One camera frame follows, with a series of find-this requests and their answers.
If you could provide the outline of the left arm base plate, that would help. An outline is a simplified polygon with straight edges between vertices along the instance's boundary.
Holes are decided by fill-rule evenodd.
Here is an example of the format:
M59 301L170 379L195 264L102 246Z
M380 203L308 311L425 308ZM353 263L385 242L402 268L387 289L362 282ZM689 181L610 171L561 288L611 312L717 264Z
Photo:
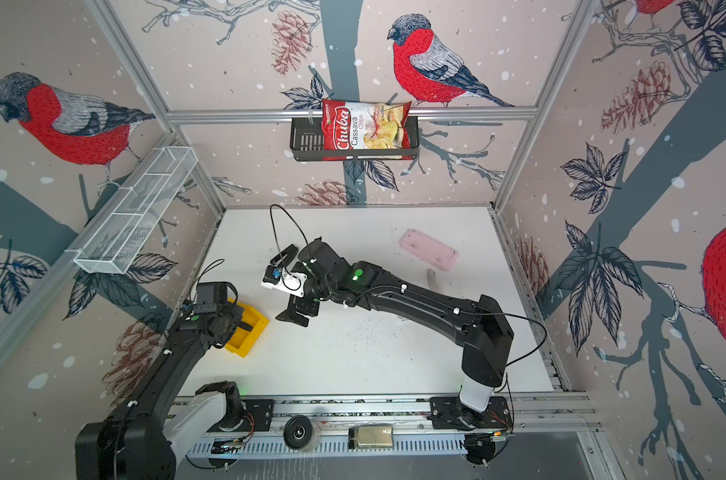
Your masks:
M222 433L267 432L270 429L275 401L267 398L245 399L228 406L224 417L212 430Z

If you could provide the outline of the yellow plastic bin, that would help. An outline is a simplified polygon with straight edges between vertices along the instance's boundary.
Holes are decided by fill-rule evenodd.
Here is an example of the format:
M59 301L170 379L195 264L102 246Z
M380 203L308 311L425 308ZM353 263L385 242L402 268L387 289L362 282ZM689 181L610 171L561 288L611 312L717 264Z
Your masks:
M259 310L248 304L238 303L243 309L241 324L225 345L230 352L245 358L260 338L270 320Z

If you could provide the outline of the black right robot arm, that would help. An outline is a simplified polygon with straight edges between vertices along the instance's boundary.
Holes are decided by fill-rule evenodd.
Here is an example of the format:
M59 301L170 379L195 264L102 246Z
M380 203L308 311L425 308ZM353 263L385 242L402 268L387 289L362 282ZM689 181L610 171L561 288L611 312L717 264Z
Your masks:
M277 319L302 327L322 302L384 312L415 322L462 348L464 380L458 400L481 413L503 384L514 332L498 302L450 297L400 279L367 261L348 263L321 238L300 249L291 245L273 257L261 285L290 295Z

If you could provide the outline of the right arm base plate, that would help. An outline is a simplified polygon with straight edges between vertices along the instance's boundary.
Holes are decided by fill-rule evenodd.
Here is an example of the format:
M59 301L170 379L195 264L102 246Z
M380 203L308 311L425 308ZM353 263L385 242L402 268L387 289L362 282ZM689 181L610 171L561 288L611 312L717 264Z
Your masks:
M431 397L427 419L435 430L464 432L478 429L505 431L513 423L507 399L502 396L492 396L483 412L463 405L458 396Z

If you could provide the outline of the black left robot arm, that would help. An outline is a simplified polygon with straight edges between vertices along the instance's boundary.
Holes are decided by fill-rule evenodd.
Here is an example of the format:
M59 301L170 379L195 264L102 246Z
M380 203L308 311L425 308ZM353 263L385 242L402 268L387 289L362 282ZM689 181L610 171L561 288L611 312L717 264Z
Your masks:
M79 479L172 479L192 446L217 423L234 429L246 417L238 386L221 381L201 387L187 410L167 416L196 364L221 349L246 325L230 282L206 282L188 314L172 325L162 352L103 421L83 427L75 441Z

